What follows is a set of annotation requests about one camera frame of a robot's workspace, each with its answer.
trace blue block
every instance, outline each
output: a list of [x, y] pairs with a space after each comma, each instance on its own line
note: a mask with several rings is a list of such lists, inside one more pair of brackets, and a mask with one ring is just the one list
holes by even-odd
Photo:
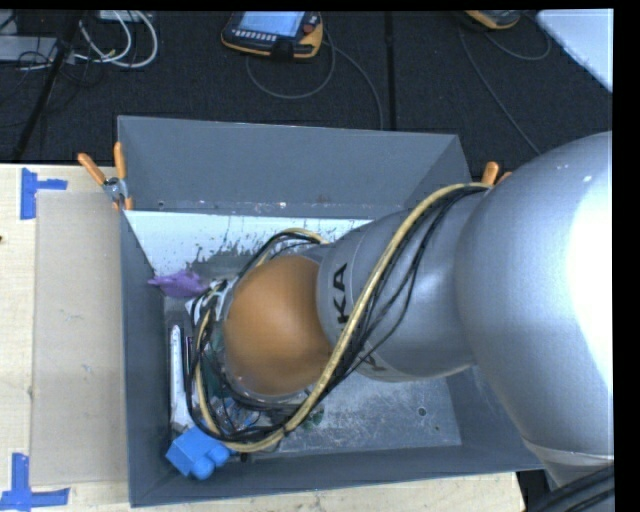
[[205, 480], [224, 465], [232, 453], [223, 443], [193, 427], [174, 439], [166, 457], [184, 476]]

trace wooden table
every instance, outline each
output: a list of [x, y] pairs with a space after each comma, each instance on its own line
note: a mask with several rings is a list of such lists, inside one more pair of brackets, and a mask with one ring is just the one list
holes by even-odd
[[[20, 173], [25, 166], [37, 172], [40, 180], [67, 180], [70, 191], [94, 191], [97, 188], [80, 166], [0, 164], [0, 491], [9, 489], [11, 485], [11, 454], [29, 454], [37, 218], [20, 220]], [[115, 175], [113, 169], [103, 170], [109, 176]], [[71, 487], [71, 493], [65, 509], [121, 511], [130, 508], [126, 483], [69, 482], [68, 486]], [[234, 512], [522, 512], [525, 507], [515, 474], [501, 473], [169, 505], [157, 509]]]

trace purple object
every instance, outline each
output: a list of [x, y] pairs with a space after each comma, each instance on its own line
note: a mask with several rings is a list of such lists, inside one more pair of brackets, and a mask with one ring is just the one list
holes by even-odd
[[180, 270], [168, 276], [156, 276], [149, 284], [158, 286], [169, 297], [196, 297], [203, 293], [209, 283], [192, 270]]

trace black floor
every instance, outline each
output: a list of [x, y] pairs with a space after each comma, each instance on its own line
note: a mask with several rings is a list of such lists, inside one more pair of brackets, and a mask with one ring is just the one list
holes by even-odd
[[[61, 35], [68, 19], [55, 10], [17, 14], [22, 34], [41, 36]], [[93, 14], [84, 24], [96, 44], [122, 48], [120, 27]], [[540, 153], [612, 129], [612, 94], [547, 38], [534, 11], [491, 34], [461, 23], [458, 12], [324, 12], [325, 42], [335, 52], [324, 44], [308, 62], [248, 63], [262, 86], [300, 99], [261, 90], [247, 57], [221, 44], [230, 14], [155, 11], [159, 49], [149, 66], [63, 65], [33, 126], [28, 121], [47, 70], [0, 65], [0, 162], [75, 163], [78, 152], [87, 152], [99, 165], [112, 165], [121, 114], [453, 133], [475, 177], [489, 160], [515, 170]], [[133, 28], [140, 61], [151, 50], [150, 32]], [[87, 53], [80, 34], [73, 46]], [[29, 62], [25, 55], [23, 66]], [[521, 474], [520, 481], [529, 504], [546, 492], [541, 472]]]

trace white panel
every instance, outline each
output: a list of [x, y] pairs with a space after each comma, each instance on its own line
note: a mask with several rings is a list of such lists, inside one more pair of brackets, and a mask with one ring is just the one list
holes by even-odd
[[367, 224], [363, 219], [251, 217], [127, 211], [156, 275], [169, 275], [219, 253], [253, 254], [275, 233], [305, 228], [333, 241]]
[[538, 23], [573, 59], [613, 92], [613, 9], [549, 9]]

